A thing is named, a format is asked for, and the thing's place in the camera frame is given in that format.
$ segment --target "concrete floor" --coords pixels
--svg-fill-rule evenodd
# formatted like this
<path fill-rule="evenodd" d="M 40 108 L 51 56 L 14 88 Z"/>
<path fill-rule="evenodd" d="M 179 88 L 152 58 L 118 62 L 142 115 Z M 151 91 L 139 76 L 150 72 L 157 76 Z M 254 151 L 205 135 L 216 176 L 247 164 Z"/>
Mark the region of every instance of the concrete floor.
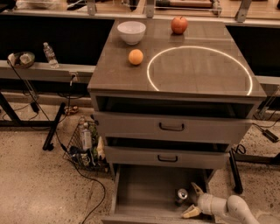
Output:
<path fill-rule="evenodd" d="M 14 109 L 28 103 L 13 102 Z M 59 106 L 45 105 L 42 109 L 53 120 Z M 57 136 L 67 146 L 78 119 L 93 113 L 92 108 L 81 107 L 80 111 L 67 116 L 59 123 Z M 21 119 L 30 119 L 35 114 L 30 106 L 17 111 Z M 261 125 L 271 125 L 280 117 L 276 113 L 269 122 L 255 121 Z M 45 120 L 39 112 L 36 120 Z M 280 137 L 280 124 L 270 128 Z M 88 213 L 103 197 L 99 182 L 83 178 L 65 160 L 64 151 L 58 138 L 52 140 L 54 150 L 42 150 L 47 130 L 31 128 L 0 128 L 0 223 L 82 223 Z M 279 143 L 272 143 L 261 132 L 252 127 L 241 144 L 250 155 L 274 157 L 280 152 Z M 260 164 L 238 163 L 244 192 L 252 213 L 261 224 L 280 223 L 280 168 Z M 106 189 L 105 200 L 89 215 L 85 223 L 102 223 L 101 217 L 109 214 L 114 182 L 109 173 L 81 171 L 83 175 L 97 179 Z M 218 170 L 210 181 L 210 191 L 217 197 L 227 198 L 235 194 L 235 186 L 230 166 Z"/>

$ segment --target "can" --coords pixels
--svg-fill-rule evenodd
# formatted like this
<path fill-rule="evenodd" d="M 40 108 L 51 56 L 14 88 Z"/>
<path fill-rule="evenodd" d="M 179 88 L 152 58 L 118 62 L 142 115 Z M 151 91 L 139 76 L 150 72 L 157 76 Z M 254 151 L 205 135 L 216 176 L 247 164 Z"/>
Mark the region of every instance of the can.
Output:
<path fill-rule="evenodd" d="M 181 206 L 186 199 L 187 199 L 187 190 L 186 189 L 180 188 L 175 191 L 175 204 L 177 206 Z"/>

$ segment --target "drawer handle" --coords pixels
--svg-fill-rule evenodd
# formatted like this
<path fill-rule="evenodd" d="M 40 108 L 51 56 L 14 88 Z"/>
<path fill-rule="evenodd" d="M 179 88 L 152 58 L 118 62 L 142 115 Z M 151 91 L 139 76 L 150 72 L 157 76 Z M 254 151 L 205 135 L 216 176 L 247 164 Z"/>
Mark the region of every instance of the drawer handle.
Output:
<path fill-rule="evenodd" d="M 174 159 L 168 159 L 168 158 L 161 158 L 160 155 L 157 155 L 157 159 L 160 162 L 170 162 L 170 163 L 176 163 L 178 161 L 177 156 Z"/>
<path fill-rule="evenodd" d="M 166 126 L 163 125 L 161 122 L 159 123 L 159 128 L 161 130 L 170 130 L 170 131 L 183 131 L 185 129 L 185 125 L 182 123 L 181 126 L 175 127 L 175 126 Z"/>

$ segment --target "gray countertop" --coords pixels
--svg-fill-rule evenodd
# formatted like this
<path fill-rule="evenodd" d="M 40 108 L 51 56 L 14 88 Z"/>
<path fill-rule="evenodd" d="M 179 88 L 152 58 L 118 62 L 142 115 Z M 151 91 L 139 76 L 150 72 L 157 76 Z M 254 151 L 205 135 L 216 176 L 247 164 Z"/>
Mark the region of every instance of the gray countertop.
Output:
<path fill-rule="evenodd" d="M 141 19 L 147 26 L 142 41 L 127 45 L 116 29 L 124 21 L 115 20 L 89 92 L 266 96 L 223 23 L 190 21 L 183 35 L 175 35 L 170 20 Z M 143 52 L 139 66 L 128 61 L 133 49 Z"/>

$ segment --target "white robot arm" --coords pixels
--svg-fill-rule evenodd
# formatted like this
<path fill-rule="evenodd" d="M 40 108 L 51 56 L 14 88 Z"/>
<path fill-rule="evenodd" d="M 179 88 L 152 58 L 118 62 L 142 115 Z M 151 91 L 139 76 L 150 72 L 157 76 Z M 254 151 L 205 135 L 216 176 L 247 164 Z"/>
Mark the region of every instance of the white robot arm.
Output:
<path fill-rule="evenodd" d="M 228 199 L 222 199 L 204 193 L 195 183 L 192 183 L 192 186 L 198 196 L 198 205 L 192 205 L 184 211 L 183 218 L 187 219 L 203 213 L 217 215 L 229 224 L 260 224 L 241 197 L 231 195 Z"/>

